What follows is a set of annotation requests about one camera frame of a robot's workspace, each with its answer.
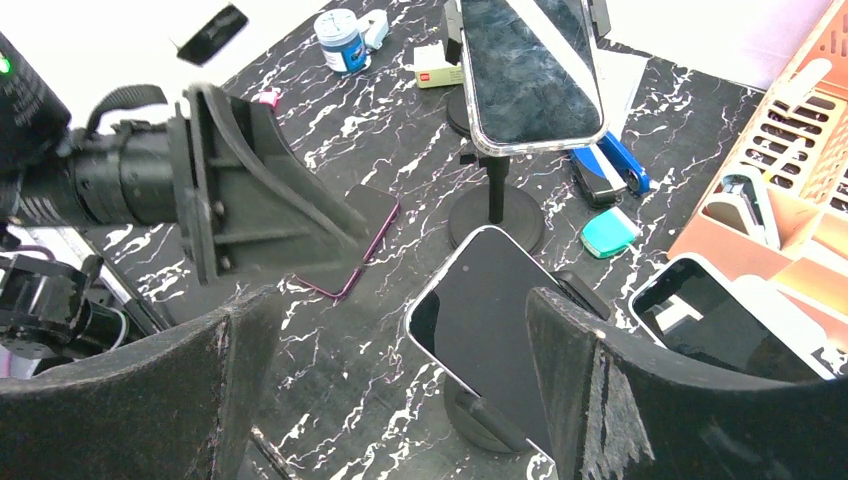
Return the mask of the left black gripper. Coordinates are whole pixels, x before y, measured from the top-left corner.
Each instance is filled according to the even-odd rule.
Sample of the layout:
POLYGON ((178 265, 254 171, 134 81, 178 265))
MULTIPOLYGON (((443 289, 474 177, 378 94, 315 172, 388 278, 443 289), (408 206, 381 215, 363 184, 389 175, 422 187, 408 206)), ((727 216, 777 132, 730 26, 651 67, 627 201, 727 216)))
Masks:
POLYGON ((71 132, 73 226, 178 223, 198 281, 354 268, 365 218, 286 142, 272 108, 208 83, 167 123, 71 132))

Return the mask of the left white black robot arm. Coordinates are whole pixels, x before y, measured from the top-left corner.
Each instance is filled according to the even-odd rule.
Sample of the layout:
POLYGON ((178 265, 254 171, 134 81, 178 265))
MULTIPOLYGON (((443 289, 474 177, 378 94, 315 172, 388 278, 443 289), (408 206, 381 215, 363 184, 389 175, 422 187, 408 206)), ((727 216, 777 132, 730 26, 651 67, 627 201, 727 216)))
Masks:
MULTIPOLYGON (((63 102, 3 40, 2 227, 175 224, 204 285, 359 262, 366 219, 295 157, 269 105, 195 83, 165 122, 98 131, 108 113, 165 100, 155 85, 119 87, 71 129, 63 102)), ((35 258, 8 232, 1 250, 1 343, 14 356, 73 362, 171 333, 140 304, 117 310, 90 299, 99 255, 79 267, 35 258)))

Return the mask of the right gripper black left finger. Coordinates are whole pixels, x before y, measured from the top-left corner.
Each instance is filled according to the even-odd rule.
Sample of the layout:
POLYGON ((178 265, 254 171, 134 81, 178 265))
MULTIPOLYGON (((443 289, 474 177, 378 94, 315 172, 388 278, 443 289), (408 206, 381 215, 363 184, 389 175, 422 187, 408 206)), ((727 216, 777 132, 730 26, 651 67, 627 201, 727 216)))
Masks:
POLYGON ((5 479, 233 479, 277 348, 263 288, 114 351, 1 384, 5 479))

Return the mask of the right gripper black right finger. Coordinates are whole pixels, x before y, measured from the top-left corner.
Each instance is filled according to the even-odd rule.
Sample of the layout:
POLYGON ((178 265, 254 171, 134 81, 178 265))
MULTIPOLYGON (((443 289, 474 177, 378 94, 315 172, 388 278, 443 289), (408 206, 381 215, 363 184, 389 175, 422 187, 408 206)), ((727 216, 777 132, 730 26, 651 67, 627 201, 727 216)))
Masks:
POLYGON ((699 362, 546 288, 526 299, 562 479, 843 479, 847 382, 791 384, 699 362))

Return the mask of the purple-edged phone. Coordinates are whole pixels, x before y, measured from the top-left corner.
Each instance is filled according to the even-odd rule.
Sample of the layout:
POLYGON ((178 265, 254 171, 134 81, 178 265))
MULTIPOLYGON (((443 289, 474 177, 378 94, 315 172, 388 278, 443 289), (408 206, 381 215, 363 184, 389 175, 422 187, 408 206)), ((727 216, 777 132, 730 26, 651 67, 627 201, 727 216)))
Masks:
POLYGON ((370 237, 360 243, 362 259, 355 266, 295 277, 306 288, 334 300, 344 298, 355 286, 400 211, 397 197, 365 185, 354 186, 345 201, 367 221, 370 237))

